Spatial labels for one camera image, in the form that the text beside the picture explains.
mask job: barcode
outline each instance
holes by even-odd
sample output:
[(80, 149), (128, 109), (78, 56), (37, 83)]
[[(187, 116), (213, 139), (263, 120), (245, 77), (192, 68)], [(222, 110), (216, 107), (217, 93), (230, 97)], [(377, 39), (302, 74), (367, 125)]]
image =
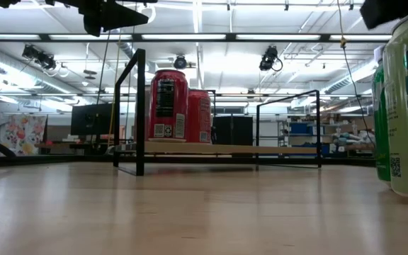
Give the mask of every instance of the barcode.
[(200, 142), (207, 142), (207, 132), (200, 132), (199, 133), (199, 141)]
[(184, 138), (185, 137), (185, 115), (176, 114), (176, 129), (175, 138)]
[(401, 159), (399, 157), (390, 158), (391, 175), (393, 177), (402, 177), (401, 173)]
[(154, 125), (154, 136), (163, 137), (164, 136), (164, 124), (155, 124)]

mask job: black monitor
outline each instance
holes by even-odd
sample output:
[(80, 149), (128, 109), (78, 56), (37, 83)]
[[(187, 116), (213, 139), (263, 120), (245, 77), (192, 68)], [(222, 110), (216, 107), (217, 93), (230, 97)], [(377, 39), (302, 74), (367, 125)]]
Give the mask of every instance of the black monitor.
[(110, 131), (113, 104), (74, 106), (70, 135), (107, 135)]

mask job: colorful poster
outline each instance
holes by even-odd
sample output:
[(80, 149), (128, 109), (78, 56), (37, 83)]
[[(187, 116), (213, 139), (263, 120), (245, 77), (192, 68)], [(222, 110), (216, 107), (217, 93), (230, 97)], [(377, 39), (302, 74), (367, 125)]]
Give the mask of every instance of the colorful poster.
[(47, 116), (0, 114), (0, 143), (17, 156), (38, 154), (36, 144), (43, 140)]

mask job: ceiling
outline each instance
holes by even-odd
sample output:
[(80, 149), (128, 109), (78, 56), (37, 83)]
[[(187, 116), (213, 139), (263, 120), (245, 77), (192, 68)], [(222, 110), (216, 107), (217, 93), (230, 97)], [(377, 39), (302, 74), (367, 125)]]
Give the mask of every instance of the ceiling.
[[(231, 11), (227, 0), (202, 0), (202, 8), (195, 7), (202, 18), (193, 16), (193, 0), (159, 0), (142, 12), (151, 17), (151, 22), (134, 28), (123, 29), (124, 33), (331, 33), (340, 34), (336, 0), (290, 0), (289, 10), (284, 11), (284, 1), (231, 0)], [(358, 11), (363, 1), (355, 0), (354, 10), (349, 10), (349, 1), (341, 1), (342, 25), (345, 33), (386, 34), (396, 22), (368, 30)], [(125, 3), (134, 9), (134, 3)], [(22, 0), (9, 9), (0, 8), (0, 33), (85, 33), (83, 18), (75, 8), (65, 8), (56, 3), (54, 8), (45, 8), (43, 1)], [(41, 70), (35, 63), (26, 61), (21, 53), (26, 44), (55, 56), (58, 66), (63, 68), (53, 79), (74, 87), (84, 93), (95, 93), (99, 87), (102, 62), (102, 88), (114, 87), (115, 78), (123, 71), (128, 57), (118, 51), (116, 43), (93, 42), (89, 45), (86, 63), (86, 43), (83, 42), (0, 42), (0, 53), (19, 60), (30, 67)], [(259, 71), (262, 54), (269, 45), (275, 45), (283, 60), (281, 72)], [(379, 43), (348, 43), (347, 58), (351, 68), (358, 68), (373, 59), (373, 50)], [(197, 51), (202, 51), (200, 67), (203, 84), (199, 84), (195, 68), (184, 72), (190, 87), (215, 89), (220, 93), (246, 93), (255, 89), (265, 94), (296, 94), (310, 89), (323, 89), (337, 77), (347, 74), (344, 54), (338, 43), (292, 43), (287, 42), (134, 42), (134, 48), (147, 52), (147, 60), (159, 68), (170, 67), (176, 55), (185, 55), (187, 61), (198, 61)], [(83, 71), (97, 72), (93, 81), (85, 80)], [(136, 78), (130, 79), (135, 91)], [(359, 93), (370, 88), (370, 77), (361, 79)], [(334, 94), (354, 94), (352, 86), (344, 87)]]

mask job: wooden floor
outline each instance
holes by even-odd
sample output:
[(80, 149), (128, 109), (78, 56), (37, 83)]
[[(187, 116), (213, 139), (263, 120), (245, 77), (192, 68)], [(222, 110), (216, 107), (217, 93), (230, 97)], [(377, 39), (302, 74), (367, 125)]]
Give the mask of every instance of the wooden floor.
[(0, 169), (0, 254), (408, 254), (408, 203), (372, 168)]

